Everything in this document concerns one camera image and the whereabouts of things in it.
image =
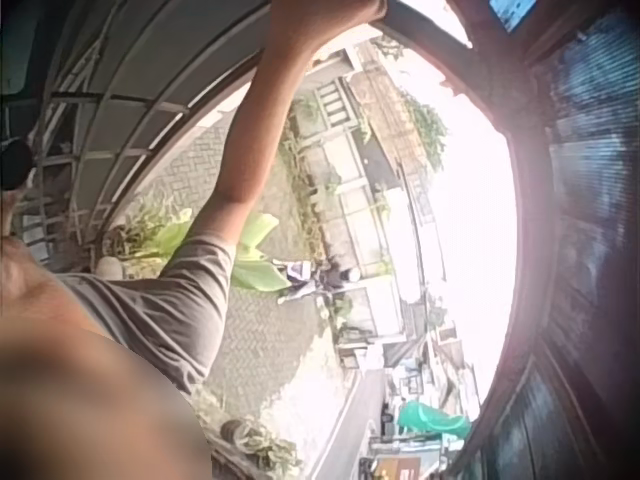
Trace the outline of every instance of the gray shirt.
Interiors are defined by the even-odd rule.
[[[191,393],[220,348],[234,255],[224,242],[196,236],[176,250],[158,278],[58,278],[113,340]]]

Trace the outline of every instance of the sign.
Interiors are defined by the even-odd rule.
[[[420,457],[380,458],[374,478],[380,480],[419,480]]]

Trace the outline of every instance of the banana leaf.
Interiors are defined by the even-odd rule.
[[[258,247],[279,223],[280,221],[273,215],[252,212],[242,229],[240,245],[248,248]]]
[[[257,262],[267,260],[267,256],[257,248],[247,247],[240,243],[236,247],[236,262]]]
[[[184,240],[191,223],[191,220],[186,220],[165,225],[149,242],[148,249],[157,252],[158,256],[168,259]]]
[[[235,287],[258,292],[276,292],[291,286],[291,282],[268,261],[243,261],[236,259],[231,274]]]

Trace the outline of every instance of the sleeve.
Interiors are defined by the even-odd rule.
[[[196,236],[157,279],[110,282],[125,310],[115,326],[122,343],[187,393],[207,377],[220,349],[234,256],[224,242]]]

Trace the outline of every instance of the curb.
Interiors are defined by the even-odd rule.
[[[325,443],[323,449],[322,449],[322,453],[320,454],[320,456],[316,459],[316,461],[313,463],[313,466],[311,467],[310,470],[305,470],[304,475],[305,478],[310,479],[310,480],[314,480],[316,478],[316,475],[318,474],[318,471],[320,470],[320,467],[322,466],[322,464],[324,463],[325,459],[327,458],[327,455],[329,454],[329,450],[331,449],[331,446],[333,445],[333,443],[336,440],[336,436],[338,435],[338,431],[340,430],[340,427],[342,426],[342,423],[344,422],[344,419],[346,417],[347,411],[349,410],[349,407],[351,406],[351,402],[353,401],[353,398],[355,397],[355,393],[356,390],[358,389],[358,385],[360,385],[360,381],[362,380],[362,373],[360,373],[360,371],[358,370],[352,370],[353,374],[352,374],[352,379],[351,379],[351,386],[349,387],[349,394],[347,396],[347,398],[344,401],[344,404],[342,405],[342,408],[340,409],[340,413],[338,414],[338,417],[336,418],[335,423],[333,424],[333,428],[331,429],[331,433],[329,434],[329,438],[327,439],[327,442]]]

